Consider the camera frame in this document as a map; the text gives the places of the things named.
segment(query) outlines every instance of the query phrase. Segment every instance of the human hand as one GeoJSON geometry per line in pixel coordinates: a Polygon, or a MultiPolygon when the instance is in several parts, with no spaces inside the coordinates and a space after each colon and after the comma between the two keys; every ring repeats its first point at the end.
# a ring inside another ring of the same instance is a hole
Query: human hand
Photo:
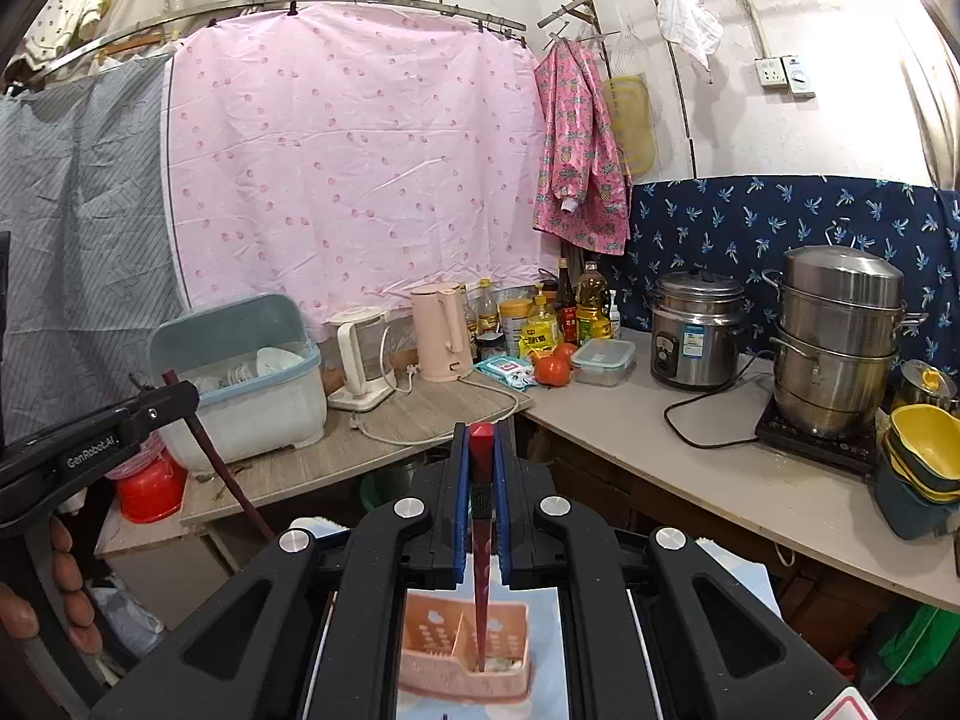
{"type": "MultiPolygon", "coordinates": [[[[50,543],[54,549],[54,584],[64,596],[64,611],[70,623],[67,636],[80,652],[96,655],[104,643],[93,625],[93,605],[83,592],[80,568],[70,555],[73,538],[56,517],[50,517],[50,543]]],[[[0,584],[0,625],[17,640],[27,640],[40,633],[40,621],[34,608],[6,584],[0,584]]]]}

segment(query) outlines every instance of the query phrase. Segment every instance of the pink electric kettle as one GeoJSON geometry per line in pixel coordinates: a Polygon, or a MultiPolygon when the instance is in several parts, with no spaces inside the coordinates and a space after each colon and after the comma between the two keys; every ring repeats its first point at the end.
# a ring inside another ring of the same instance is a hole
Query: pink electric kettle
{"type": "Polygon", "coordinates": [[[421,377],[429,382],[452,382],[466,376],[473,360],[460,285],[445,281],[416,287],[410,299],[421,377]]]}

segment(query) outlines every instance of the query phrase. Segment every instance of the green bag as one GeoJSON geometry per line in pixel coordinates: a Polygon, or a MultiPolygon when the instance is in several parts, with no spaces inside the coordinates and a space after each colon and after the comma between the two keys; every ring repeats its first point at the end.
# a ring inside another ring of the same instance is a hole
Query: green bag
{"type": "Polygon", "coordinates": [[[922,605],[910,624],[880,648],[880,657],[898,685],[916,685],[940,661],[960,632],[960,614],[922,605]]]}

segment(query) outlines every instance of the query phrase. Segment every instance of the blue palm tree cloth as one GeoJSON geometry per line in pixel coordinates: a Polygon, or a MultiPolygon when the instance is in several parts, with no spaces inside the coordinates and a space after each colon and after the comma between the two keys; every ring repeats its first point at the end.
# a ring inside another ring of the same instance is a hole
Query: blue palm tree cloth
{"type": "Polygon", "coordinates": [[[760,271],[782,269],[784,252],[829,242],[883,257],[904,273],[909,311],[899,360],[920,359],[956,375],[960,365],[960,193],[872,178],[733,175],[635,186],[622,257],[598,266],[617,290],[622,322],[650,330],[647,293],[670,271],[726,274],[745,290],[748,351],[770,349],[776,292],[760,271]]]}

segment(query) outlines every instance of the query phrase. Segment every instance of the wall switch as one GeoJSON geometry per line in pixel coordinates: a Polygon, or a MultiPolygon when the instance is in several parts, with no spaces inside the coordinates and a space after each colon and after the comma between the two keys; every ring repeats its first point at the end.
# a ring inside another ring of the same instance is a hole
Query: wall switch
{"type": "Polygon", "coordinates": [[[786,79],[790,84],[790,91],[795,98],[815,98],[817,93],[813,91],[813,83],[810,81],[810,75],[806,71],[806,66],[800,61],[798,56],[785,56],[784,69],[786,69],[786,79]]]}
{"type": "Polygon", "coordinates": [[[787,86],[786,73],[784,72],[784,63],[779,59],[755,59],[754,66],[757,68],[757,77],[760,79],[760,86],[764,89],[775,89],[779,86],[787,86]]]}

